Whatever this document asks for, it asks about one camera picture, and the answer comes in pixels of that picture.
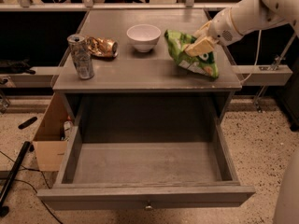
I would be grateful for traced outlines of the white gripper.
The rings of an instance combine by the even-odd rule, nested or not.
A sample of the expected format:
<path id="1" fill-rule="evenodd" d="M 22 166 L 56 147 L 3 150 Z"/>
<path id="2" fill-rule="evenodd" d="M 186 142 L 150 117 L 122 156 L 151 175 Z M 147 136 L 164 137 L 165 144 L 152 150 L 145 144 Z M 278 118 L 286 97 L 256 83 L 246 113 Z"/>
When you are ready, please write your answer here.
<path id="1" fill-rule="evenodd" d="M 185 52 L 189 56 L 195 57 L 211 52 L 215 48 L 216 40 L 223 46 L 229 46 L 241 40 L 243 35 L 235 28 L 231 11 L 230 8 L 220 11 L 211 21 L 195 31 L 193 36 L 198 39 L 190 44 Z"/>

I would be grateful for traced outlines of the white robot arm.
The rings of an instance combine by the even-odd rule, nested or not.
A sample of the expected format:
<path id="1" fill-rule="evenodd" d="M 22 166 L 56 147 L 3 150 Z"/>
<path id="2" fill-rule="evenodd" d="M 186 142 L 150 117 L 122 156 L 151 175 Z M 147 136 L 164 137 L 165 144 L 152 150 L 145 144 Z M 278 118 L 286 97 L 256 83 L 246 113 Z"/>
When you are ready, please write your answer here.
<path id="1" fill-rule="evenodd" d="M 217 44 L 229 46 L 244 35 L 288 23 L 299 35 L 299 0 L 241 0 L 218 12 L 184 47 L 191 57 L 209 53 Z"/>

